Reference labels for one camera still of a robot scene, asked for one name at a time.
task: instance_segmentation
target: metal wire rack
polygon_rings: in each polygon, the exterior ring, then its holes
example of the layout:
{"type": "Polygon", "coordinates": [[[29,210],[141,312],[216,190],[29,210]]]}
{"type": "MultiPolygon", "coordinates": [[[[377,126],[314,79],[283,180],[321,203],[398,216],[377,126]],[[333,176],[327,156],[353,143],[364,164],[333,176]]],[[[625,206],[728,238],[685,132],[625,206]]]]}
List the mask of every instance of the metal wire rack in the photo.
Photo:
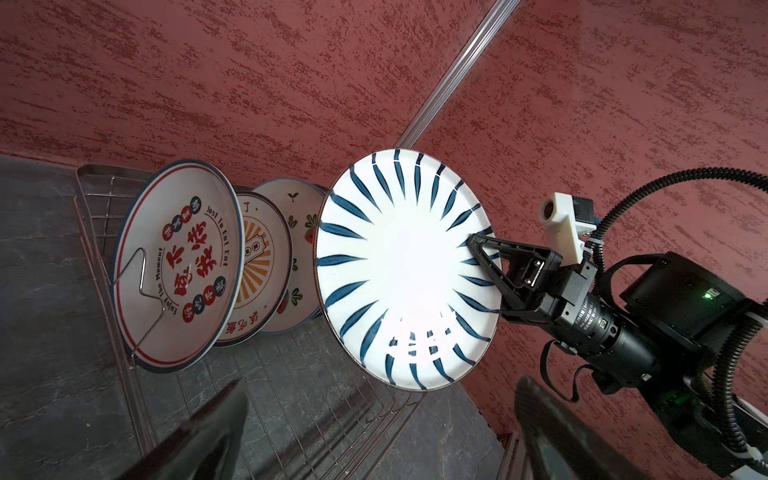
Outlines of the metal wire rack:
{"type": "Polygon", "coordinates": [[[124,349],[108,272],[123,219],[151,176],[87,165],[78,169],[80,191],[74,197],[140,454],[240,377],[250,407],[236,478],[368,478],[426,394],[369,378],[342,351],[322,317],[288,333],[214,348],[181,372],[135,368],[124,349]]]}

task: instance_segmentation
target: plate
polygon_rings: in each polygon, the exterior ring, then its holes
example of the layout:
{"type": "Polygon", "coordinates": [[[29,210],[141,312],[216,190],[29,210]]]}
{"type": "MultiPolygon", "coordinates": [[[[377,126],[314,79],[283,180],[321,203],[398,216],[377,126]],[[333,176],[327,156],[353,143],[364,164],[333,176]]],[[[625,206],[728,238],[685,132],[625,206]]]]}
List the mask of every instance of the plate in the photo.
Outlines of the plate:
{"type": "Polygon", "coordinates": [[[126,350],[153,372],[175,372],[213,346],[230,315],[243,272],[243,218],[232,185],[214,166],[179,161],[138,194],[114,251],[112,293],[126,350]],[[147,254],[144,292],[141,254],[147,254]]]}
{"type": "Polygon", "coordinates": [[[261,329],[265,333],[287,332],[319,312],[312,268],[312,245],[317,214],[325,195],[314,185],[294,178],[272,180],[253,191],[277,205],[290,228],[293,262],[288,289],[277,312],[261,329]]]}
{"type": "Polygon", "coordinates": [[[293,262],[288,223],[277,206],[252,192],[237,194],[243,213],[245,257],[240,292],[216,346],[232,346],[258,332],[275,313],[293,262]]]}
{"type": "MultiPolygon", "coordinates": [[[[316,280],[332,330],[368,372],[406,390],[462,378],[496,331],[500,292],[473,259],[493,229],[451,169],[376,152],[342,174],[320,213],[316,280]]],[[[501,267],[498,251],[487,250],[501,267]]]]}

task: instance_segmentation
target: textured red wall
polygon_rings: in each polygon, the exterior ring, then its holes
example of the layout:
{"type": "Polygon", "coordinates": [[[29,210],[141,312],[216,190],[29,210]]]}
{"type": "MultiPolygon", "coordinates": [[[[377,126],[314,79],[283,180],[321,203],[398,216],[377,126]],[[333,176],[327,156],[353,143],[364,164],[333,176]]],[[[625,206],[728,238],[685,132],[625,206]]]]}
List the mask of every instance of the textured red wall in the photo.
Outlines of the textured red wall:
{"type": "MultiPolygon", "coordinates": [[[[541,198],[595,200],[603,216],[632,190],[704,165],[768,174],[768,4],[523,0],[417,142],[478,194],[496,233],[543,243],[541,198]]],[[[643,200],[607,235],[607,261],[674,250],[757,299],[768,296],[768,196],[702,181],[643,200]]],[[[627,268],[620,292],[640,272],[627,268]]],[[[737,391],[768,411],[768,342],[748,349],[737,391]]],[[[500,325],[463,381],[497,433],[516,429],[515,384],[540,380],[547,336],[500,325]]],[[[568,392],[583,363],[555,350],[568,392]]],[[[574,411],[655,478],[714,475],[672,443],[635,391],[602,396],[589,376],[574,411]]]]}
{"type": "Polygon", "coordinates": [[[0,151],[328,183],[394,145],[490,5],[0,2],[0,151]]]}

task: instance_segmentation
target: plate rim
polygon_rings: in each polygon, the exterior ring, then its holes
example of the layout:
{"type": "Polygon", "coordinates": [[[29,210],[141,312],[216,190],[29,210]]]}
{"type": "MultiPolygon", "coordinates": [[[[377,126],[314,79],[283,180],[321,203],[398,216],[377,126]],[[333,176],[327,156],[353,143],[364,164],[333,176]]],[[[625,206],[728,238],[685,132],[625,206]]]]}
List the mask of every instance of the plate rim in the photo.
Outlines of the plate rim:
{"type": "MultiPolygon", "coordinates": [[[[320,219],[320,212],[322,212],[322,211],[323,211],[323,206],[325,206],[325,204],[326,204],[326,198],[328,197],[328,194],[327,194],[327,193],[325,193],[325,192],[323,192],[322,190],[320,190],[320,189],[317,187],[317,185],[313,184],[312,182],[310,182],[310,181],[308,181],[308,180],[302,180],[302,179],[300,179],[300,178],[291,178],[291,177],[280,177],[280,178],[273,178],[272,180],[268,180],[268,181],[266,181],[266,182],[264,182],[264,183],[262,183],[262,184],[259,184],[257,187],[254,187],[254,188],[252,188],[252,189],[251,189],[251,191],[252,191],[252,192],[254,192],[254,193],[258,193],[258,192],[256,192],[256,189],[257,189],[257,188],[261,188],[261,187],[263,187],[264,185],[267,185],[267,184],[271,184],[271,183],[273,183],[273,182],[277,182],[277,181],[281,181],[281,180],[293,180],[293,181],[301,182],[301,183],[303,183],[303,184],[307,184],[307,185],[309,185],[310,187],[314,188],[314,189],[315,189],[315,190],[316,190],[318,193],[320,193],[320,195],[323,195],[323,202],[320,204],[320,211],[319,211],[319,212],[317,212],[317,219],[318,219],[318,222],[319,222],[319,219],[320,219]]],[[[315,260],[315,247],[314,247],[314,242],[313,242],[313,247],[312,247],[312,263],[313,263],[313,264],[315,263],[315,262],[314,262],[314,260],[315,260]]],[[[302,321],[298,322],[296,325],[294,325],[294,326],[290,327],[289,329],[280,330],[279,332],[260,332],[260,333],[261,333],[262,335],[280,335],[281,333],[287,333],[287,332],[290,332],[291,330],[293,330],[293,329],[295,329],[295,328],[298,328],[298,327],[302,326],[304,323],[306,323],[306,322],[307,322],[307,320],[311,320],[311,319],[315,318],[315,317],[317,316],[317,314],[318,314],[318,313],[320,313],[320,311],[321,311],[321,309],[322,309],[322,304],[323,304],[323,300],[322,300],[322,297],[318,297],[318,301],[319,301],[319,303],[320,303],[320,306],[318,306],[318,307],[317,307],[317,308],[316,308],[316,309],[315,309],[315,310],[312,312],[312,314],[311,314],[311,315],[309,315],[309,316],[308,316],[307,318],[305,318],[304,320],[302,320],[302,321]]]]}
{"type": "MultiPolygon", "coordinates": [[[[277,303],[275,303],[275,305],[272,307],[270,312],[265,316],[265,320],[262,321],[259,326],[257,326],[255,329],[253,329],[252,332],[248,332],[247,334],[245,334],[244,336],[242,336],[240,338],[232,339],[232,340],[226,340],[226,341],[221,341],[221,342],[219,340],[217,340],[216,342],[214,342],[214,348],[226,348],[228,346],[235,346],[235,345],[237,345],[239,343],[245,342],[246,340],[250,339],[252,336],[256,335],[259,331],[261,331],[261,329],[266,325],[267,322],[270,321],[272,316],[275,314],[275,312],[277,311],[277,307],[280,306],[280,301],[283,299],[283,296],[285,295],[285,292],[286,292],[286,290],[288,288],[288,282],[290,281],[290,277],[291,277],[291,264],[293,262],[293,241],[290,238],[290,229],[288,228],[288,222],[286,222],[286,219],[283,216],[283,213],[280,211],[279,208],[277,208],[277,205],[275,205],[269,198],[263,196],[262,194],[258,194],[258,193],[254,192],[254,191],[244,191],[244,192],[240,192],[240,193],[238,193],[236,195],[247,195],[249,197],[254,197],[254,198],[258,198],[259,200],[263,200],[270,207],[272,207],[272,209],[275,210],[275,212],[277,212],[277,216],[280,218],[280,221],[282,222],[283,228],[285,229],[286,233],[288,234],[288,266],[287,266],[287,268],[288,268],[288,276],[286,276],[286,281],[283,284],[283,289],[281,290],[282,294],[280,295],[280,298],[277,299],[277,303]]],[[[224,323],[227,323],[228,319],[229,319],[229,317],[227,317],[224,320],[224,323]]]]}
{"type": "MultiPolygon", "coordinates": [[[[367,154],[365,157],[363,157],[363,158],[360,158],[359,160],[357,160],[357,161],[354,161],[354,162],[352,162],[351,164],[349,164],[349,166],[348,166],[346,169],[344,169],[344,171],[342,171],[342,173],[341,173],[341,174],[340,174],[338,177],[336,177],[336,179],[333,181],[333,183],[331,184],[331,186],[330,186],[330,187],[328,187],[328,194],[327,194],[327,195],[326,195],[326,197],[323,199],[323,205],[320,207],[320,213],[318,214],[318,217],[317,217],[317,223],[318,223],[318,225],[319,225],[319,223],[320,223],[320,218],[323,216],[323,211],[324,211],[324,210],[325,210],[325,208],[326,208],[326,202],[327,202],[327,201],[328,201],[328,199],[330,198],[330,196],[331,196],[330,194],[331,194],[331,192],[333,191],[333,187],[334,187],[334,186],[336,186],[336,182],[338,182],[339,180],[341,180],[341,177],[343,177],[343,176],[344,176],[344,174],[345,174],[347,171],[349,171],[349,168],[350,168],[351,166],[353,166],[353,165],[357,165],[359,162],[361,162],[361,161],[365,160],[366,158],[370,157],[372,154],[377,154],[377,155],[378,155],[379,153],[381,153],[381,152],[383,152],[383,151],[390,151],[390,150],[411,151],[411,152],[416,152],[417,154],[424,154],[425,156],[427,156],[427,157],[430,157],[430,158],[431,158],[431,159],[433,159],[434,161],[438,161],[439,163],[441,163],[441,164],[444,164],[444,165],[445,165],[445,168],[447,168],[448,170],[450,170],[450,171],[451,171],[451,172],[452,172],[454,175],[456,175],[456,177],[458,177],[458,178],[460,178],[460,179],[464,180],[464,179],[462,178],[462,176],[461,176],[461,175],[457,174],[457,173],[456,173],[456,172],[455,172],[453,169],[451,169],[451,168],[450,168],[448,165],[446,165],[446,164],[445,164],[445,162],[441,162],[441,161],[439,161],[438,159],[434,158],[432,155],[426,154],[426,153],[424,153],[424,152],[422,152],[422,151],[418,151],[418,150],[412,150],[412,149],[410,149],[410,148],[394,148],[394,147],[393,147],[393,148],[385,148],[384,150],[378,150],[378,151],[375,151],[375,152],[371,152],[370,154],[367,154]]],[[[480,208],[482,209],[483,213],[485,213],[485,208],[482,206],[482,203],[480,202],[480,199],[478,199],[478,203],[480,204],[480,208]]],[[[336,337],[336,340],[338,340],[338,341],[339,341],[339,343],[341,344],[341,347],[342,347],[342,350],[344,351],[344,353],[345,353],[345,354],[346,354],[346,355],[347,355],[349,358],[351,358],[351,359],[353,360],[353,362],[355,363],[355,365],[356,365],[356,366],[357,366],[359,369],[361,369],[363,372],[365,372],[365,373],[367,373],[367,374],[371,375],[371,377],[373,377],[374,379],[376,379],[376,380],[378,380],[378,381],[380,381],[380,382],[382,382],[382,383],[385,383],[386,385],[388,385],[388,386],[391,386],[391,387],[393,387],[393,388],[395,388],[395,389],[399,389],[399,390],[402,390],[402,391],[404,391],[404,392],[420,392],[420,393],[425,393],[425,394],[426,394],[426,393],[428,393],[428,392],[436,392],[437,390],[441,390],[441,389],[447,388],[447,387],[449,387],[449,386],[455,385],[456,383],[460,382],[460,381],[461,381],[461,379],[463,379],[464,377],[466,377],[467,375],[469,375],[469,373],[470,373],[472,370],[474,370],[474,369],[475,369],[475,367],[477,366],[477,364],[478,364],[478,363],[480,363],[480,362],[479,362],[479,360],[480,360],[480,359],[482,359],[482,357],[484,357],[484,356],[485,356],[485,354],[488,352],[488,349],[491,347],[491,342],[493,341],[494,337],[496,336],[496,331],[498,330],[498,319],[501,317],[501,314],[499,314],[499,316],[497,316],[497,317],[496,317],[496,322],[495,322],[495,324],[494,324],[494,326],[493,326],[493,332],[491,333],[491,336],[490,336],[490,339],[491,339],[491,341],[490,341],[490,342],[487,342],[487,344],[485,345],[485,348],[483,349],[483,351],[482,351],[482,354],[480,355],[480,358],[478,359],[478,361],[477,361],[477,362],[475,362],[475,365],[473,365],[473,366],[470,366],[470,367],[469,367],[469,370],[467,370],[466,372],[464,372],[463,374],[461,374],[459,377],[455,378],[455,379],[453,380],[453,382],[448,382],[448,383],[446,383],[446,384],[445,384],[445,385],[443,385],[443,386],[438,386],[438,387],[435,387],[435,388],[431,388],[431,389],[411,389],[411,388],[409,388],[409,387],[405,387],[405,386],[400,386],[400,385],[393,385],[392,383],[390,383],[390,382],[387,382],[387,381],[385,381],[385,380],[383,380],[383,379],[379,378],[379,377],[378,377],[376,374],[374,374],[373,372],[370,372],[370,371],[369,371],[367,368],[365,368],[364,366],[362,366],[362,364],[360,363],[360,361],[359,361],[359,360],[358,360],[358,359],[357,359],[357,358],[356,358],[356,357],[355,357],[355,356],[354,356],[354,355],[353,355],[353,354],[352,354],[352,353],[351,353],[351,352],[350,352],[350,351],[349,351],[349,350],[348,350],[348,349],[347,349],[347,348],[344,346],[344,342],[342,342],[342,340],[341,340],[341,338],[339,337],[339,334],[338,334],[338,332],[336,331],[336,329],[335,329],[335,328],[333,328],[333,323],[331,323],[331,319],[328,317],[328,309],[326,308],[326,303],[325,303],[325,302],[323,302],[323,295],[322,295],[322,293],[320,292],[320,281],[319,281],[319,278],[318,278],[318,276],[317,276],[317,267],[318,267],[318,266],[317,266],[317,240],[318,240],[318,238],[319,238],[319,235],[315,235],[315,241],[313,242],[313,251],[312,251],[312,257],[313,257],[313,259],[314,259],[314,261],[313,261],[313,272],[314,272],[314,274],[315,274],[315,290],[316,290],[316,293],[317,293],[317,297],[318,297],[318,298],[319,298],[319,300],[320,300],[320,309],[323,311],[323,316],[325,317],[326,321],[328,322],[328,327],[330,328],[331,332],[333,332],[333,335],[336,337]]]]}
{"type": "MultiPolygon", "coordinates": [[[[113,270],[112,278],[114,279],[116,277],[116,275],[117,275],[117,269],[118,269],[117,259],[118,259],[118,251],[119,251],[118,247],[123,243],[124,234],[125,234],[125,227],[126,227],[128,221],[130,219],[132,219],[133,216],[136,214],[135,210],[136,210],[137,203],[139,202],[139,200],[141,198],[144,197],[144,195],[147,193],[147,190],[150,188],[151,185],[153,185],[153,183],[156,181],[156,179],[159,178],[160,175],[162,175],[166,171],[168,171],[168,170],[170,170],[170,169],[172,169],[174,167],[177,167],[179,165],[182,165],[182,164],[197,164],[197,165],[201,165],[201,166],[205,167],[206,169],[210,170],[210,172],[212,174],[218,176],[221,180],[223,180],[223,184],[228,187],[228,190],[229,190],[229,193],[230,193],[230,197],[233,199],[235,207],[237,208],[237,232],[238,232],[238,237],[240,238],[240,252],[239,252],[239,257],[238,257],[238,260],[237,260],[237,265],[238,265],[238,267],[237,267],[237,285],[235,286],[235,291],[234,291],[234,293],[232,295],[232,300],[230,301],[230,304],[227,307],[227,313],[223,317],[223,319],[221,321],[221,325],[219,325],[218,331],[213,336],[213,341],[209,342],[208,345],[205,346],[197,355],[189,358],[186,362],[182,362],[182,363],[179,363],[177,365],[168,366],[168,367],[156,366],[156,365],[153,365],[151,363],[145,362],[139,355],[134,356],[134,361],[138,365],[140,365],[141,368],[146,369],[147,371],[153,372],[153,373],[174,373],[174,372],[180,372],[181,370],[184,370],[187,367],[192,366],[197,360],[201,359],[206,353],[208,353],[210,351],[211,348],[213,348],[213,346],[216,343],[216,339],[219,338],[219,336],[221,335],[221,332],[224,329],[224,325],[227,324],[227,319],[232,314],[232,309],[234,308],[235,301],[237,300],[237,293],[240,290],[240,280],[242,279],[242,276],[243,276],[243,258],[244,258],[244,255],[245,255],[245,253],[244,253],[244,250],[245,250],[244,249],[244,247],[245,247],[245,245],[244,245],[245,244],[245,239],[243,238],[243,235],[244,235],[244,232],[243,232],[243,213],[240,211],[240,204],[237,202],[237,194],[235,193],[235,190],[234,190],[234,187],[232,186],[232,183],[227,179],[227,177],[222,173],[222,171],[219,170],[214,165],[212,165],[212,164],[210,164],[210,163],[208,163],[206,161],[198,160],[196,158],[182,158],[181,160],[177,160],[177,161],[171,162],[168,165],[166,165],[165,167],[161,168],[157,173],[155,173],[155,175],[152,176],[152,178],[150,178],[147,181],[147,183],[141,188],[139,193],[136,194],[136,197],[134,198],[133,203],[131,203],[131,207],[128,209],[128,213],[125,215],[125,218],[123,219],[122,225],[120,225],[120,232],[118,233],[118,236],[117,236],[118,241],[114,245],[114,252],[112,253],[112,270],[113,270]]],[[[112,298],[112,305],[113,305],[113,307],[115,309],[115,315],[117,316],[118,327],[119,327],[120,316],[117,314],[117,307],[116,307],[115,299],[114,299],[114,292],[115,292],[115,289],[117,288],[117,285],[118,285],[118,283],[115,283],[109,290],[110,290],[110,295],[111,295],[111,298],[112,298]]],[[[120,338],[122,340],[124,350],[125,350],[126,354],[128,355],[128,358],[130,359],[131,358],[131,353],[133,352],[133,349],[131,348],[131,346],[126,341],[125,335],[123,334],[123,329],[119,329],[119,330],[120,330],[120,338]]]]}

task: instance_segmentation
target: gray marble surface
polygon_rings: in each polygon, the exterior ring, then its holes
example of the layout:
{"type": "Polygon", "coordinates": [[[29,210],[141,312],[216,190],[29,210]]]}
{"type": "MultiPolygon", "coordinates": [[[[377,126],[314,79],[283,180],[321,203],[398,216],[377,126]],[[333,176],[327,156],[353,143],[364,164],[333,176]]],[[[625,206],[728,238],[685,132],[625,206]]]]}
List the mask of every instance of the gray marble surface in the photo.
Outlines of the gray marble surface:
{"type": "MultiPolygon", "coordinates": [[[[138,460],[80,246],[74,175],[0,157],[0,211],[8,226],[0,231],[0,478],[113,478],[138,460]]],[[[87,188],[104,189],[104,179],[84,180],[87,188]]],[[[115,191],[140,186],[118,184],[115,191]]],[[[118,228],[109,226],[111,233],[118,228]]],[[[249,412],[235,478],[321,478],[390,419],[392,427],[352,478],[374,466],[371,478],[494,478],[503,454],[457,384],[429,393],[374,465],[415,406],[384,415],[408,394],[367,379],[322,319],[212,349],[182,372],[138,375],[158,441],[228,382],[244,379],[249,412]]],[[[336,466],[328,478],[340,472],[336,466]]]]}

